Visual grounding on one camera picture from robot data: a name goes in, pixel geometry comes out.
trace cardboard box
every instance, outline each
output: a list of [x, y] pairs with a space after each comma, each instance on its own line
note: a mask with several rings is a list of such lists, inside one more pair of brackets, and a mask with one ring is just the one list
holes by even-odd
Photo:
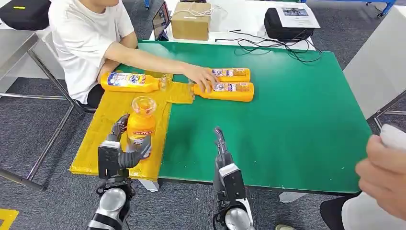
[[210, 3], [178, 2], [172, 16], [172, 33], [177, 39], [201, 40], [209, 39], [210, 16], [194, 16], [185, 10], [191, 9], [199, 13], [210, 10]]

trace man's arm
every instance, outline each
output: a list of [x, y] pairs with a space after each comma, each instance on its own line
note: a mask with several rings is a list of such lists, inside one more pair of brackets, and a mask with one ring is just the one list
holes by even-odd
[[211, 81], [212, 85], [218, 81], [217, 77], [212, 74], [209, 68], [202, 68], [185, 62], [155, 56], [146, 51], [128, 48], [117, 42], [113, 42], [107, 48], [104, 57], [139, 69], [183, 74], [199, 84], [202, 91], [204, 91], [205, 88], [207, 91], [210, 91], [211, 87], [207, 80]]
[[[137, 35], [133, 31], [129, 35], [123, 37], [120, 41], [120, 44], [124, 45], [127, 48], [133, 48], [133, 49], [136, 48], [138, 45]], [[115, 68], [117, 68], [117, 66], [119, 64], [120, 64], [119, 62], [113, 61], [111, 59], [106, 59], [104, 61], [103, 66], [100, 69], [99, 75], [97, 76], [97, 82], [100, 83], [101, 76], [106, 72], [111, 72], [111, 71], [115, 70]]]

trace blue table leg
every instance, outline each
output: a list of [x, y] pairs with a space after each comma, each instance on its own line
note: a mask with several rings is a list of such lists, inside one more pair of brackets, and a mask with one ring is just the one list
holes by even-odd
[[144, 0], [145, 8], [149, 9], [149, 0]]
[[382, 16], [383, 16], [383, 15], [387, 15], [388, 12], [389, 12], [389, 10], [391, 9], [391, 7], [392, 7], [394, 4], [395, 4], [394, 1], [392, 1], [392, 2], [387, 2], [385, 9], [382, 11]]

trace yellow liquid bottle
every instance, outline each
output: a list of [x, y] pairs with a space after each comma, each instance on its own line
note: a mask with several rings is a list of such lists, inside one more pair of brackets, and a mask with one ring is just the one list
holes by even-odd
[[[136, 149], [140, 148], [144, 138], [150, 134], [153, 136], [155, 132], [155, 118], [153, 116], [157, 104], [154, 99], [146, 96], [140, 96], [133, 99], [131, 104], [133, 112], [130, 114], [127, 122], [128, 141], [134, 145]], [[148, 152], [143, 156], [143, 159], [150, 155]]]
[[108, 91], [152, 92], [164, 90], [166, 79], [138, 73], [106, 72], [101, 76], [100, 84]]
[[212, 73], [224, 82], [249, 82], [251, 79], [248, 68], [212, 69]]
[[202, 92], [199, 85], [192, 86], [194, 94], [207, 99], [219, 99], [238, 102], [250, 102], [254, 97], [254, 85], [251, 82], [216, 83], [211, 92]]

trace black case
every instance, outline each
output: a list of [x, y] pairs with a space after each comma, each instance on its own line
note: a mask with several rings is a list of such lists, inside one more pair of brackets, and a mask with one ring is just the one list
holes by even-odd
[[269, 8], [266, 11], [264, 25], [268, 37], [272, 39], [278, 39], [281, 42], [294, 42], [304, 40], [313, 35], [314, 31], [314, 28], [282, 27], [281, 19], [279, 18], [276, 8]]
[[16, 30], [43, 30], [49, 26], [49, 0], [11, 0], [0, 8], [1, 20]]

